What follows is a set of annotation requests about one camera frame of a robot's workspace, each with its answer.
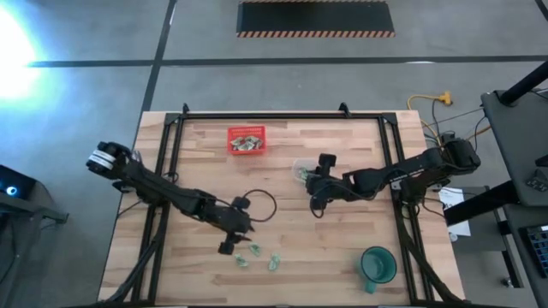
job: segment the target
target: gray floor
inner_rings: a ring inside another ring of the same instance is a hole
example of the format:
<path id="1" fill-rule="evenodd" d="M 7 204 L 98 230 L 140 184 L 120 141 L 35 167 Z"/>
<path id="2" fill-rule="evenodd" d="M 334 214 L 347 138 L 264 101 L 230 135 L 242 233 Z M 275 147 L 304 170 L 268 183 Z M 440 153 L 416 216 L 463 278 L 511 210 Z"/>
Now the gray floor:
<path id="1" fill-rule="evenodd" d="M 0 2 L 29 33 L 38 60 L 154 58 L 167 0 Z M 283 56 L 519 56 L 548 53 L 546 20 L 534 1 L 389 0 L 393 40 L 236 39 L 234 0 L 179 0 L 166 59 Z M 405 109 L 413 94 L 449 90 L 439 120 L 473 110 L 480 94 L 504 89 L 537 62 L 162 68 L 152 110 Z M 0 98 L 0 163 L 43 181 L 65 226 L 40 236 L 16 307 L 92 303 L 98 294 L 120 194 L 86 170 L 100 140 L 132 145 L 150 68 L 35 68 L 27 95 Z M 431 121 L 431 103 L 414 101 Z M 440 126 L 472 133 L 476 112 Z M 481 168 L 454 186 L 508 179 L 491 133 L 478 138 Z M 456 252 L 467 298 L 532 307 L 530 291 L 497 284 L 498 254 Z"/>

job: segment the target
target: black mat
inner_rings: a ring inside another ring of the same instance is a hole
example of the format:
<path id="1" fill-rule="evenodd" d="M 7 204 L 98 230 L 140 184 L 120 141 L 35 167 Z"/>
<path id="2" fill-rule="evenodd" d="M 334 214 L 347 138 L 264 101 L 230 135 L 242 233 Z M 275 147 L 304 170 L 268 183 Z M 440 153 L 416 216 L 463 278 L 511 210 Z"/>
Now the black mat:
<path id="1" fill-rule="evenodd" d="M 250 0 L 238 8 L 239 38 L 393 38 L 384 1 Z"/>

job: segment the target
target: red plastic basket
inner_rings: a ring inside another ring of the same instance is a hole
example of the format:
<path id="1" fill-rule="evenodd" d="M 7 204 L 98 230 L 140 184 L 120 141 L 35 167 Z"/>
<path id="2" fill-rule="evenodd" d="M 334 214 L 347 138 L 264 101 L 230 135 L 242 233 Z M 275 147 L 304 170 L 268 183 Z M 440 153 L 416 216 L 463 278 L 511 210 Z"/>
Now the red plastic basket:
<path id="1" fill-rule="evenodd" d="M 260 146 L 257 150 L 250 150 L 250 151 L 238 151 L 238 150 L 232 150 L 232 144 L 230 143 L 232 140 L 243 137 L 246 138 L 247 136 L 253 136 L 257 137 L 261 140 L 263 140 L 263 144 Z M 229 153 L 232 155 L 257 155 L 257 154 L 263 154 L 266 151 L 266 130 L 264 126 L 257 126 L 257 127 L 229 127 L 229 138 L 227 140 L 227 149 L 229 150 Z"/>

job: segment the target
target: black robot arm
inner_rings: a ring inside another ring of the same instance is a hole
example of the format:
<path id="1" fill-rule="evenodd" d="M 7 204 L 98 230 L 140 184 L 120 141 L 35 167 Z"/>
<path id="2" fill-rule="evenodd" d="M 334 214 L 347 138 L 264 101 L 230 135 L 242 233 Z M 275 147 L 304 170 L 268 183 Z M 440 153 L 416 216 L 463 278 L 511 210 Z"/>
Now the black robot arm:
<path id="1" fill-rule="evenodd" d="M 330 168 L 335 166 L 337 157 L 321 154 L 319 166 L 307 174 L 311 208 L 323 210 L 335 199 L 373 199 L 392 182 L 399 184 L 397 189 L 401 201 L 418 202 L 431 185 L 447 185 L 452 175 L 469 174 L 479 167 L 480 158 L 468 141 L 445 135 L 443 142 L 442 147 L 428 149 L 391 166 L 351 171 L 343 174 L 341 179 L 330 176 Z"/>
<path id="2" fill-rule="evenodd" d="M 226 232 L 218 252 L 232 254 L 234 244 L 250 240 L 245 236 L 253 231 L 247 209 L 247 198 L 236 197 L 230 206 L 217 205 L 217 198 L 199 189 L 181 188 L 160 175 L 145 168 L 136 152 L 117 143 L 101 142 L 89 157 L 86 166 L 90 171 L 110 180 L 116 188 L 133 187 L 139 198 L 154 204 L 169 201 L 183 215 L 207 222 Z"/>

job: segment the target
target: wooden table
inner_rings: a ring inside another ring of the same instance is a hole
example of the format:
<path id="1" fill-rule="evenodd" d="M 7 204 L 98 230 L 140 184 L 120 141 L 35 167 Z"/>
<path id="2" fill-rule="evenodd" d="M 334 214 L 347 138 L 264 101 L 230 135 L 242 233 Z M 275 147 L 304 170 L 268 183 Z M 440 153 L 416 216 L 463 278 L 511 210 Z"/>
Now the wooden table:
<path id="1" fill-rule="evenodd" d="M 418 113 L 396 113 L 405 156 L 420 154 L 426 142 Z M 165 112 L 146 112 L 141 119 L 135 149 L 141 152 L 149 169 L 155 166 L 164 115 Z M 266 154 L 233 157 L 227 153 L 227 127 L 241 125 L 266 125 Z M 396 151 L 393 147 L 390 151 L 396 161 Z M 224 233 L 172 209 L 157 305 L 408 304 L 388 188 L 373 201 L 333 202 L 322 219 L 310 213 L 310 196 L 304 186 L 294 180 L 291 167 L 296 158 L 317 160 L 322 152 L 337 155 L 334 176 L 352 169 L 384 167 L 375 121 L 185 121 L 177 167 L 179 185 L 199 188 L 228 201 L 247 190 L 262 188 L 276 197 L 278 212 L 269 222 L 254 224 L 256 232 L 250 236 L 263 249 L 260 257 L 256 258 L 248 250 L 247 243 L 236 246 L 235 253 L 250 263 L 242 269 L 236 265 L 234 256 L 217 253 Z M 165 166 L 169 165 L 170 153 L 168 148 Z M 251 217 L 266 217 L 272 211 L 271 200 L 265 196 L 251 195 L 250 199 Z M 134 195 L 124 196 L 120 210 L 135 200 Z M 441 211 L 440 204 L 426 205 Z M 145 217 L 146 207 L 140 205 L 118 219 L 100 299 L 113 294 L 134 267 Z M 420 212 L 419 220 L 428 261 L 450 290 L 464 298 L 444 220 L 425 210 Z M 394 280 L 378 286 L 373 295 L 362 291 L 363 283 L 354 272 L 356 260 L 370 246 L 386 247 L 398 262 Z M 282 258 L 276 272 L 267 269 L 273 252 Z M 415 263 L 414 278 L 419 297 L 423 299 Z M 144 281 L 144 290 L 147 290 L 147 275 Z"/>

